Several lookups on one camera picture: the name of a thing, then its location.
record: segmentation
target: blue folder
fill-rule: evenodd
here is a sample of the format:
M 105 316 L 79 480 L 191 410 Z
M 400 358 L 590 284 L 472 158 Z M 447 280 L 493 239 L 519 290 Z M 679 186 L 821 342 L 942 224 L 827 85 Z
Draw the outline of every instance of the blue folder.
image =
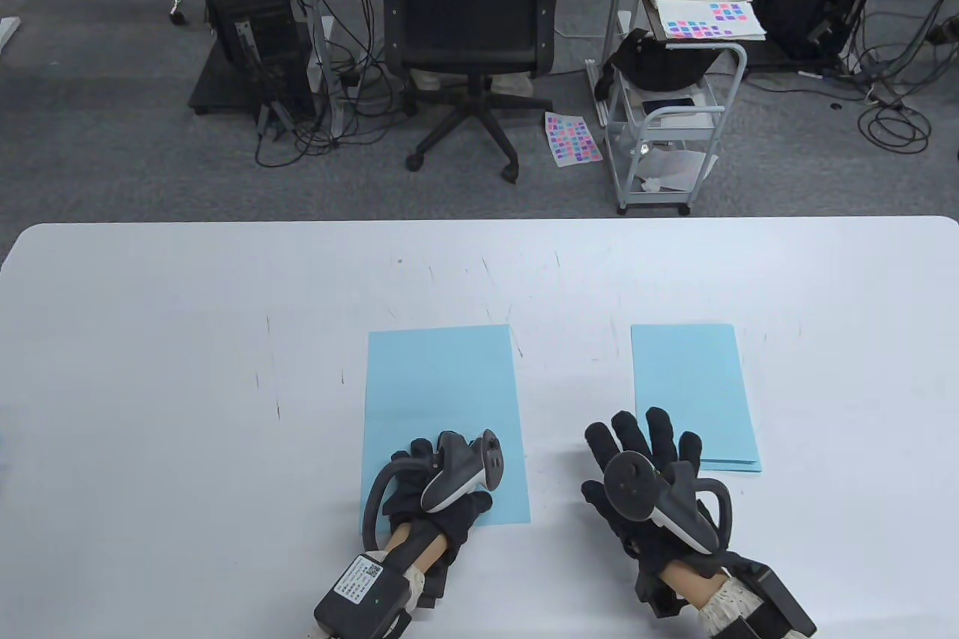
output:
M 507 325 L 371 332 L 363 430 L 363 495 L 397 450 L 444 429 L 472 441 L 492 429 L 506 472 L 479 524 L 530 522 L 530 493 Z M 392 489 L 387 489 L 387 497 Z M 378 525 L 386 532 L 383 518 Z
M 676 438 L 686 430 L 703 440 L 703 468 L 763 470 L 742 381 L 732 324 L 635 324 L 636 411 L 662 407 Z

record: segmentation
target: paper on floor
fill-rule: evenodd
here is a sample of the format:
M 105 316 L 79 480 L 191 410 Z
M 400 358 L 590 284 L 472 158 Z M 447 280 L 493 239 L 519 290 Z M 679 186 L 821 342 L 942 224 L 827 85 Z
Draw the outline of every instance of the paper on floor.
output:
M 552 159 L 560 167 L 571 164 L 598 163 L 602 153 L 586 121 L 578 115 L 545 114 L 545 135 Z
M 643 180 L 643 190 L 646 193 L 657 193 L 659 190 L 691 193 L 705 156 L 706 153 L 693 150 L 661 150 L 653 147 L 640 160 L 636 174 Z M 704 180 L 710 176 L 717 159 L 718 157 L 713 155 L 703 176 Z

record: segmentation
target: floor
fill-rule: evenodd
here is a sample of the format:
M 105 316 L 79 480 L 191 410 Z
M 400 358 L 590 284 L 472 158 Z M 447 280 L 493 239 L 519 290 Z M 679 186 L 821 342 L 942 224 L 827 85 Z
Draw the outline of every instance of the floor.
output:
M 872 0 L 871 9 L 925 13 L 934 0 Z M 0 258 L 37 222 L 607 217 L 606 166 L 558 169 L 536 115 L 503 121 L 521 155 L 517 187 L 479 125 L 428 156 L 419 174 L 403 157 L 438 119 L 429 109 L 373 146 L 340 148 L 290 169 L 253 163 L 254 128 L 243 116 L 196 118 L 185 102 L 209 50 L 199 0 L 174 27 L 170 0 L 0 0 L 23 26 L 0 59 Z M 357 0 L 330 0 L 359 26 Z M 560 0 L 566 34 L 602 33 L 609 0 Z M 955 12 L 957 0 L 950 0 Z M 873 42 L 908 40 L 917 20 L 876 16 Z M 599 54 L 598 40 L 557 38 L 555 73 Z M 924 51 L 914 71 L 928 71 Z M 770 88 L 819 88 L 765 78 Z M 825 88 L 839 91 L 836 88 Z M 544 77 L 537 94 L 558 112 L 592 119 L 584 75 Z M 856 132 L 856 101 L 770 94 L 747 87 L 720 162 L 693 214 L 942 214 L 959 218 L 959 83 L 955 70 L 915 97 L 932 121 L 931 146 L 900 157 Z M 268 160 L 291 147 L 267 147 Z M 674 215 L 636 211 L 636 216 Z

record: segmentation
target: qr code label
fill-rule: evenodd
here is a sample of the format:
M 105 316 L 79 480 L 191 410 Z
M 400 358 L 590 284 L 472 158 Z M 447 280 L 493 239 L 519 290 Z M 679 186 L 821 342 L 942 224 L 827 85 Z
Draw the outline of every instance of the qr code label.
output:
M 366 597 L 369 588 L 376 582 L 376 578 L 382 571 L 383 567 L 360 554 L 343 572 L 333 591 L 357 605 L 363 597 Z

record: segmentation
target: black glove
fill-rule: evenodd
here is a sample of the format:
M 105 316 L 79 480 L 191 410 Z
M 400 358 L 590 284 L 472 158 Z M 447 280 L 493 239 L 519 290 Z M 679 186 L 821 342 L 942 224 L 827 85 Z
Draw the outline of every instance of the black glove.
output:
M 429 440 L 414 440 L 410 452 L 400 451 L 393 455 L 398 458 L 431 457 L 434 454 Z M 421 471 L 404 471 L 396 475 L 396 491 L 383 504 L 384 516 L 390 519 L 390 530 L 395 532 L 401 524 L 414 519 L 425 519 L 439 529 L 449 542 L 449 549 L 443 556 L 446 564 L 452 564 L 459 553 L 459 547 L 466 543 L 470 528 L 484 512 L 493 506 L 493 497 L 485 491 L 474 491 L 460 497 L 442 512 L 425 512 L 420 504 L 423 489 L 429 484 L 429 475 Z
M 679 437 L 679 456 L 677 457 L 676 447 L 672 443 L 672 423 L 669 421 L 669 414 L 659 407 L 653 407 L 647 412 L 647 423 L 650 426 L 652 451 L 633 414 L 620 412 L 613 417 L 613 430 L 620 438 L 623 450 L 642 454 L 660 472 L 665 465 L 677 459 L 688 461 L 698 475 L 700 456 L 703 452 L 703 443 L 699 434 L 684 432 L 683 436 Z M 593 423 L 587 427 L 586 443 L 590 445 L 593 457 L 599 463 L 599 468 L 603 470 L 606 469 L 609 461 L 620 453 L 619 445 L 603 423 Z M 669 530 L 657 527 L 651 521 L 634 522 L 623 517 L 616 509 L 613 509 L 606 497 L 602 482 L 583 482 L 582 491 L 586 501 L 596 507 L 600 516 L 609 523 L 610 529 L 616 533 L 617 537 L 620 537 L 623 549 L 630 557 L 638 560 L 640 571 L 647 576 L 658 577 L 671 561 L 686 557 L 692 552 L 692 549 L 689 549 Z M 698 505 L 700 512 L 712 523 L 712 517 L 709 516 L 702 502 Z

